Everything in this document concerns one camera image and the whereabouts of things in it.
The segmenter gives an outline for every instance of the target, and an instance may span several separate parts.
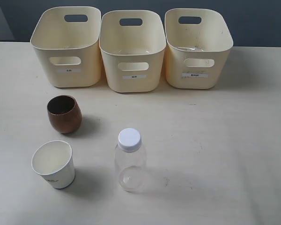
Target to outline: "cream storage bin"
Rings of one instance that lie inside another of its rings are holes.
[[[145,92],[159,84],[166,40],[158,14],[120,10],[102,17],[100,48],[109,87]]]
[[[45,11],[31,44],[50,83],[86,87],[99,81],[101,12],[94,7],[56,7]]]
[[[185,89],[213,87],[233,46],[223,17],[209,9],[176,8],[165,14],[166,79]]]

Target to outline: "bin label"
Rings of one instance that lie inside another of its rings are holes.
[[[185,74],[182,74],[182,78],[186,78],[186,77],[207,78],[207,77],[208,77],[208,74],[193,74],[193,73],[185,73]]]
[[[123,79],[139,79],[139,78],[146,78],[147,75],[131,75],[131,76],[123,76]]]
[[[76,69],[57,69],[57,72],[59,73],[80,73],[81,69],[80,68],[76,68]]]

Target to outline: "paper cup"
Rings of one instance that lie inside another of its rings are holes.
[[[51,141],[39,147],[32,157],[31,166],[56,189],[69,186],[75,177],[72,148],[64,141]]]

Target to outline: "plastic bottle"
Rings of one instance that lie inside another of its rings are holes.
[[[146,164],[146,150],[140,133],[133,128],[122,130],[115,148],[116,176],[120,186],[129,192],[140,190],[145,181]]]

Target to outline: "brown cup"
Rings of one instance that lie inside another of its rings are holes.
[[[77,130],[82,121],[80,108],[72,96],[60,95],[52,98],[47,105],[52,127],[62,134]]]

